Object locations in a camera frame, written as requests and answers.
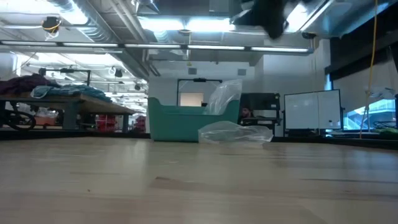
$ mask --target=ceiling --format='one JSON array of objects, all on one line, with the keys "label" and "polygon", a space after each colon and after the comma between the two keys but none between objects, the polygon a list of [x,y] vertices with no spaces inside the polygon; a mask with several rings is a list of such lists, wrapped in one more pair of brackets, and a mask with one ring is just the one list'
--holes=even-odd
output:
[{"label": "ceiling", "polygon": [[[379,12],[398,0],[379,0]],[[311,48],[305,32],[322,38],[342,36],[373,16],[374,0],[298,1],[285,7],[289,26],[278,40],[270,40],[258,27],[231,26],[229,18],[242,11],[240,0],[154,0],[160,14],[140,7],[131,0],[1,0],[1,40],[48,40],[40,27],[47,16],[63,19],[59,35],[48,41],[57,42],[119,42],[157,44],[196,44],[227,46],[271,46]],[[60,6],[57,3],[69,2]],[[220,71],[234,77],[238,69],[250,71],[264,55],[262,52],[217,50],[101,50],[58,47],[0,47],[0,52],[13,51],[29,66],[21,74],[36,72],[38,67],[89,68],[93,80],[114,81],[113,69],[120,68],[124,85],[93,83],[103,91],[134,91],[136,83],[147,88],[149,76],[170,78],[188,76],[187,70],[197,68],[206,75]],[[53,74],[56,79],[83,81],[85,74]]]}]

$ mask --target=ceiling duct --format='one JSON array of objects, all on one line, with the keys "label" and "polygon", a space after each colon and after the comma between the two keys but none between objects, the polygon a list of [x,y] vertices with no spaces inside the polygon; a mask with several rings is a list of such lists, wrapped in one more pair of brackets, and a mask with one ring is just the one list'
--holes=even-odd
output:
[{"label": "ceiling duct", "polygon": [[[111,30],[109,25],[98,14],[97,10],[87,0],[47,0],[53,4],[61,14],[76,14],[76,17],[82,14],[88,19],[85,25],[91,26],[89,28],[78,28],[80,32],[85,34],[93,42],[96,43],[116,43],[121,40]],[[132,55],[124,51],[121,54],[111,54],[118,58],[126,65],[132,74],[137,78],[148,79],[149,72],[139,61]]]}]

